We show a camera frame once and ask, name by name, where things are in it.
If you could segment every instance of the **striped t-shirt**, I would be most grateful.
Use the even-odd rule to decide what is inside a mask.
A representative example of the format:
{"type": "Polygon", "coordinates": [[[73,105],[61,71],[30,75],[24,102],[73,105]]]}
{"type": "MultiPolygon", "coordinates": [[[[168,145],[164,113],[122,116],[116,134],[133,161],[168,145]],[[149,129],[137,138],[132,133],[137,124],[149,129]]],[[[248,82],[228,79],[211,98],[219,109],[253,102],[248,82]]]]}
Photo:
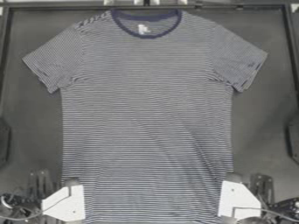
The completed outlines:
{"type": "Polygon", "coordinates": [[[60,90],[61,176],[85,187],[84,223],[219,222],[231,96],[265,57],[180,10],[108,11],[24,57],[48,91],[60,90]]]}

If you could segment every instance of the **metal clamp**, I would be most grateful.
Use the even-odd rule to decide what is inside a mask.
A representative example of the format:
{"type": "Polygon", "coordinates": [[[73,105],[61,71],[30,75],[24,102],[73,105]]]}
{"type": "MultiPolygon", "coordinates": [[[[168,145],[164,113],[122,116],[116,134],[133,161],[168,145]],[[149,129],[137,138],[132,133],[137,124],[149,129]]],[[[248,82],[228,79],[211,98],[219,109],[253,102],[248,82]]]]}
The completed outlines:
{"type": "MultiPolygon", "coordinates": [[[[121,1],[117,1],[117,0],[104,0],[102,4],[105,6],[116,6],[117,4],[124,4],[124,3],[121,3],[121,1]]],[[[142,5],[144,4],[144,0],[130,0],[129,4],[132,4],[132,5],[142,5]]]]}
{"type": "MultiPolygon", "coordinates": [[[[161,4],[162,4],[161,0],[150,0],[150,5],[161,5],[161,4]]],[[[188,4],[188,0],[176,0],[176,1],[173,1],[173,4],[186,5],[188,4]]]]}

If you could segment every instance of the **metal bracket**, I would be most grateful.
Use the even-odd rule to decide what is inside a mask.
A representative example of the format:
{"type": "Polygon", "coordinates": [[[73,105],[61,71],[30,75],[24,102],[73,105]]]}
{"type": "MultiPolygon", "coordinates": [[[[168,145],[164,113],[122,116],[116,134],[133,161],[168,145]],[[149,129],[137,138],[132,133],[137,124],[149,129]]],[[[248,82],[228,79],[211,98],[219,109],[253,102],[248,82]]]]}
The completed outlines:
{"type": "Polygon", "coordinates": [[[273,179],[264,174],[252,174],[249,191],[263,200],[265,205],[275,203],[273,179]]]}
{"type": "Polygon", "coordinates": [[[0,118],[0,166],[5,164],[5,161],[8,159],[9,133],[10,129],[4,119],[0,118]]]}
{"type": "Polygon", "coordinates": [[[293,117],[293,119],[287,125],[285,137],[288,143],[289,156],[299,164],[299,115],[293,117]]]}
{"type": "Polygon", "coordinates": [[[114,5],[114,0],[104,0],[104,5],[114,5]]]}
{"type": "Polygon", "coordinates": [[[272,211],[289,216],[293,219],[299,218],[299,198],[285,199],[273,205],[269,205],[272,211]]]}

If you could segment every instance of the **metal frame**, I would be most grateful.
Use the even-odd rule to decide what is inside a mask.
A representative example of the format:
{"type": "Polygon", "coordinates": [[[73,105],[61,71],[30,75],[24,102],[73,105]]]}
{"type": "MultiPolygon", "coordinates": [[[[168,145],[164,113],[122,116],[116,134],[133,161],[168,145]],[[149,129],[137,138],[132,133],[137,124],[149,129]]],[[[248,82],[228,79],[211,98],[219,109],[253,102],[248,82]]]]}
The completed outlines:
{"type": "Polygon", "coordinates": [[[104,1],[92,1],[92,2],[48,2],[48,3],[0,3],[0,7],[4,7],[4,14],[1,19],[1,36],[0,36],[0,85],[2,86],[2,78],[5,71],[5,55],[6,47],[9,43],[9,32],[10,32],[10,18],[13,11],[26,10],[57,10],[57,11],[81,11],[81,10],[108,10],[110,8],[118,8],[122,10],[161,10],[161,9],[202,9],[205,11],[217,11],[217,10],[280,10],[284,20],[284,32],[287,38],[287,47],[289,52],[289,59],[292,64],[293,72],[293,87],[296,91],[296,101],[299,105],[299,49],[297,42],[295,37],[295,26],[292,20],[292,9],[291,3],[296,4],[299,2],[289,0],[208,0],[208,1],[196,1],[189,0],[188,5],[154,5],[154,6],[140,6],[140,5],[104,5],[104,1]]]}

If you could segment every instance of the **gray surface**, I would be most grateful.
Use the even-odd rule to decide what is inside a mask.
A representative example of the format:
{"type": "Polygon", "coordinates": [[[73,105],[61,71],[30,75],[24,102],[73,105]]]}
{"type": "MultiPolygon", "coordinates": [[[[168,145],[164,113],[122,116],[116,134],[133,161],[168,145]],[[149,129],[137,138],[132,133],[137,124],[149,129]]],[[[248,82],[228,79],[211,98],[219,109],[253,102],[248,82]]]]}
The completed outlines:
{"type": "MultiPolygon", "coordinates": [[[[22,186],[30,170],[61,171],[60,95],[49,95],[21,62],[73,22],[97,11],[16,11],[6,54],[2,115],[12,127],[9,163],[0,170],[0,193],[22,186]]],[[[236,171],[275,178],[276,200],[297,196],[299,165],[287,157],[284,125],[296,111],[295,85],[280,11],[197,11],[268,52],[251,89],[233,99],[236,171]]]]}

